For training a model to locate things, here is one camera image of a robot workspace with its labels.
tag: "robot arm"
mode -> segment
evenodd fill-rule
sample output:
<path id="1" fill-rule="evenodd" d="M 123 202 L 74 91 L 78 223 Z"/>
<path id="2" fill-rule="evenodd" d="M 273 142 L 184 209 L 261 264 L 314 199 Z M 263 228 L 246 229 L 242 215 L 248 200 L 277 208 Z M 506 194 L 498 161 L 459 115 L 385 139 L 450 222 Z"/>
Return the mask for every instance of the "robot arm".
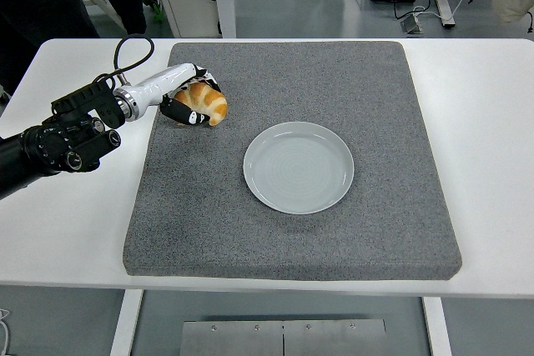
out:
<path id="1" fill-rule="evenodd" d="M 123 85 L 113 91 L 127 121 L 141 118 L 149 106 L 159 105 L 161 113 L 174 121 L 196 125 L 209 121 L 209 116 L 196 113 L 186 105 L 175 101 L 169 95 L 189 86 L 191 83 L 205 82 L 219 90 L 213 76 L 205 68 L 191 63 L 167 68 L 138 85 Z"/>
<path id="2" fill-rule="evenodd" d="M 159 105 L 162 114 L 180 123 L 205 123 L 209 116 L 194 112 L 169 94 L 200 81 L 219 90 L 207 70 L 191 63 L 167 68 L 134 87 L 112 90 L 106 79 L 52 102 L 53 116 L 42 125 L 0 139 L 0 199 L 41 177 L 98 168 L 99 159 L 120 145 L 114 128 L 141 118 L 149 106 Z M 89 115 L 93 110 L 99 118 Z"/>

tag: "gray floor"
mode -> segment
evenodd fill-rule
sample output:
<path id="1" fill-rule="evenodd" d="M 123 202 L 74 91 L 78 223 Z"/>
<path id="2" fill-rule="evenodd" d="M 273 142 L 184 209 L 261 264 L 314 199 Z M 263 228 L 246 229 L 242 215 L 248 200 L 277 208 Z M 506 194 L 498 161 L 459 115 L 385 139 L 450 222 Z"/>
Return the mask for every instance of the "gray floor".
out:
<path id="1" fill-rule="evenodd" d="M 449 0 L 454 8 L 459 0 Z M 416 4 L 426 5 L 427 0 Z M 103 38 L 121 38 L 124 32 L 97 7 L 89 13 Z M 399 6 L 398 13 L 411 10 Z M 431 11 L 437 12 L 432 0 Z M 146 13 L 153 38 L 171 38 L 166 22 L 156 23 L 152 11 Z M 403 38 L 399 21 L 390 4 L 370 0 L 236 0 L 239 38 Z M 424 38 L 533 38 L 526 33 L 530 18 L 502 26 L 491 12 L 489 0 L 462 3 L 456 26 L 444 29 L 438 18 L 420 16 Z M 17 355 L 108 354 L 117 322 L 122 291 L 66 288 L 0 287 L 0 308 L 12 314 L 6 318 L 11 329 L 10 353 Z M 344 308 L 346 298 L 305 295 L 298 298 L 273 295 L 243 296 L 213 293 L 146 294 L 134 354 L 177 354 L 180 327 L 185 318 L 250 315 L 258 316 L 258 305 L 269 312 L 264 318 L 282 315 L 325 316 L 357 313 L 356 303 Z M 382 310 L 389 299 L 372 302 Z M 233 304 L 238 304 L 229 311 Z M 446 321 L 454 355 L 531 355 L 534 343 L 534 302 L 521 300 L 444 299 Z M 421 338 L 411 346 L 420 348 Z M 0 345 L 3 332 L 0 330 Z"/>

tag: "white plate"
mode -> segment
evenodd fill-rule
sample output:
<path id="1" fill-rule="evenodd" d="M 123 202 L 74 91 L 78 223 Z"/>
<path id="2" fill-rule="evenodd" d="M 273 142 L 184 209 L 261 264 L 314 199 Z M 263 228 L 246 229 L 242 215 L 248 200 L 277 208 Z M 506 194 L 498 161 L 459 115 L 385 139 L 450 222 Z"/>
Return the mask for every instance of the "white plate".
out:
<path id="1" fill-rule="evenodd" d="M 313 123 L 275 125 L 244 154 L 244 179 L 267 206 L 284 213 L 320 212 L 345 196 L 354 161 L 345 142 Z"/>

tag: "white table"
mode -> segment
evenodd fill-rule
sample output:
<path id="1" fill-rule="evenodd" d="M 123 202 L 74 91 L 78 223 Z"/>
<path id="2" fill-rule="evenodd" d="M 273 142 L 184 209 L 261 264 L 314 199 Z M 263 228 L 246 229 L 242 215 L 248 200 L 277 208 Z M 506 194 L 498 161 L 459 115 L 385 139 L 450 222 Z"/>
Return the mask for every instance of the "white table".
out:
<path id="1" fill-rule="evenodd" d="M 130 82 L 164 69 L 177 41 L 155 40 L 156 53 L 127 73 Z M 451 280 L 128 276 L 122 264 L 123 241 L 156 112 L 151 108 L 141 120 L 119 129 L 123 144 L 101 160 L 97 171 L 41 178 L 0 201 L 0 284 L 534 298 L 534 44 L 478 39 L 399 42 L 406 50 L 463 257 L 460 272 Z M 116 43 L 45 43 L 0 118 L 0 136 L 40 124 L 50 115 L 54 99 L 110 72 Z M 121 65 L 147 50 L 147 43 L 129 41 L 121 52 Z"/>

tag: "gray textured mat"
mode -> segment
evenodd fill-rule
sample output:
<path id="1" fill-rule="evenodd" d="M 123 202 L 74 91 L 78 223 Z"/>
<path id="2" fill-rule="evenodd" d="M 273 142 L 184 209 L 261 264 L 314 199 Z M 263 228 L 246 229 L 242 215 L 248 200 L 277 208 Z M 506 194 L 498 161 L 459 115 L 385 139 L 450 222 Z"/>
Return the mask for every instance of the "gray textured mat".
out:
<path id="1" fill-rule="evenodd" d="M 461 266 L 402 46 L 180 43 L 169 65 L 207 68 L 228 99 L 214 128 L 156 117 L 123 262 L 132 275 L 295 280 L 448 279 Z M 335 206 L 261 203 L 243 156 L 266 128 L 327 127 L 355 161 Z"/>

